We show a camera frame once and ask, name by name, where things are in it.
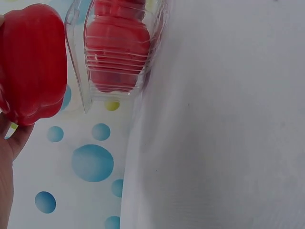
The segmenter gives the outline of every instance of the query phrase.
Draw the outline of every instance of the white polka dot tablecloth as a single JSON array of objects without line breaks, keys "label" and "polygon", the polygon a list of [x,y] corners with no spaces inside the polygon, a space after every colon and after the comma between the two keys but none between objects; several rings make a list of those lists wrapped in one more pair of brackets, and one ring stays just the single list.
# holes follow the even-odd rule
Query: white polka dot tablecloth
[{"label": "white polka dot tablecloth", "polygon": [[[37,2],[0,0],[0,13]],[[40,2],[54,7],[63,19],[72,1]],[[119,229],[133,107],[133,101],[94,101],[85,114],[68,56],[68,85],[61,111],[36,123],[14,161],[9,229]],[[15,129],[12,125],[6,138]]]}]

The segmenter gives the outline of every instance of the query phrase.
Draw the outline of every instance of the blue circle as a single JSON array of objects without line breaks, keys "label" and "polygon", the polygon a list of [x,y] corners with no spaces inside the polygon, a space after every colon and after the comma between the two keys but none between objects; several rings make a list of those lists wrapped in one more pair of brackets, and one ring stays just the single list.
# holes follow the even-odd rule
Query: blue circle
[{"label": "blue circle", "polygon": [[52,213],[56,208],[56,200],[49,192],[40,192],[35,197],[35,205],[42,213]]},{"label": "blue circle", "polygon": [[[86,19],[87,11],[89,8],[91,0],[82,0],[79,5],[79,18],[76,22],[76,24],[83,24]],[[49,6],[53,7],[58,14],[60,15],[62,21],[65,20],[66,14],[73,3],[73,0],[51,0],[49,2]]]},{"label": "blue circle", "polygon": [[105,148],[84,145],[73,152],[72,168],[75,174],[88,182],[100,182],[113,171],[113,157]]},{"label": "blue circle", "polygon": [[99,123],[92,128],[91,133],[94,139],[105,141],[110,137],[110,128],[104,123]]},{"label": "blue circle", "polygon": [[62,101],[62,105],[61,105],[61,111],[66,109],[66,107],[69,105],[69,103],[71,101],[71,98],[72,98],[72,90],[71,90],[70,86],[67,85],[66,92],[63,97],[63,101]]},{"label": "blue circle", "polygon": [[80,3],[80,16],[78,18],[78,21],[76,22],[76,24],[83,24],[86,20],[86,15],[87,15],[87,11],[89,8],[91,0],[82,0]]},{"label": "blue circle", "polygon": [[122,197],[123,179],[115,180],[111,185],[111,191],[116,197]]},{"label": "blue circle", "polygon": [[61,17],[62,21],[65,20],[67,11],[69,10],[73,0],[51,0],[49,2],[49,6],[53,7]]},{"label": "blue circle", "polygon": [[63,130],[59,126],[52,126],[48,129],[47,139],[50,142],[59,142],[63,138]]},{"label": "blue circle", "polygon": [[111,216],[105,221],[105,229],[120,229],[120,217]]}]

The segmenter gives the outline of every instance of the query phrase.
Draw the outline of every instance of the packaged red pepper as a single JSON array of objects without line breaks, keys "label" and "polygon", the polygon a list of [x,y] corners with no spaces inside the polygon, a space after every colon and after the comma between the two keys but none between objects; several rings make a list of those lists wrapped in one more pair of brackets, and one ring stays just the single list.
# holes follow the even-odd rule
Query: packaged red pepper
[{"label": "packaged red pepper", "polygon": [[34,4],[4,15],[0,27],[0,108],[31,125],[61,108],[67,85],[64,25],[50,6]]},{"label": "packaged red pepper", "polygon": [[98,16],[114,16],[142,20],[146,0],[95,0],[94,13]]},{"label": "packaged red pepper", "polygon": [[86,31],[87,67],[101,92],[129,92],[150,48],[150,35],[138,20],[99,17]]}]

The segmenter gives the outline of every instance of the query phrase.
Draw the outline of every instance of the hand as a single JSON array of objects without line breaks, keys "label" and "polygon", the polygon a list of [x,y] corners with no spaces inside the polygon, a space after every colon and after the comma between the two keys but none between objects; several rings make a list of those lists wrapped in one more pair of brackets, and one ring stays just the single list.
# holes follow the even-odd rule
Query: hand
[{"label": "hand", "polygon": [[[0,15],[0,26],[4,18]],[[19,126],[13,135],[5,140],[11,122],[0,114],[0,229],[6,229],[13,203],[13,161],[28,141],[34,125]]]}]

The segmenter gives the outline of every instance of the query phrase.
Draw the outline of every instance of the clear plastic container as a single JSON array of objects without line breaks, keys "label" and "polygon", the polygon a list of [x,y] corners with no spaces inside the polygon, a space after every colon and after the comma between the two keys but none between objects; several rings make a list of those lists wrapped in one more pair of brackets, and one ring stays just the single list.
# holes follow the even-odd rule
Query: clear plastic container
[{"label": "clear plastic container", "polygon": [[160,48],[171,3],[92,0],[86,9],[84,1],[75,0],[70,6],[65,30],[87,113],[94,100],[129,100],[141,93]]}]

